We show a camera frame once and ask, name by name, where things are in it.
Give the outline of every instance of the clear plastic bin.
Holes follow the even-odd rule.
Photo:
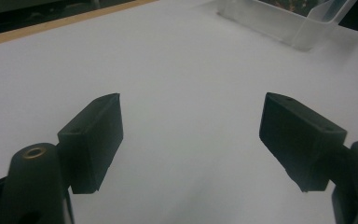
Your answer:
[[[309,50],[338,25],[355,2],[328,0],[304,17],[258,0],[218,0],[218,13],[296,49]]]

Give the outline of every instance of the black object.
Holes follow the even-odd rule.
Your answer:
[[[0,224],[74,223],[73,193],[99,189],[123,138],[119,94],[92,101],[59,133],[17,152],[0,179]]]
[[[337,224],[358,224],[358,142],[342,144],[346,131],[293,98],[267,93],[260,139],[302,191],[336,184]]]

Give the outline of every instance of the white table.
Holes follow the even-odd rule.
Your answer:
[[[258,138],[267,91],[358,140],[358,32],[310,52],[225,20],[210,0],[160,0],[0,45],[0,177],[92,99],[121,93],[124,140],[76,223],[335,223],[333,184],[300,192]]]

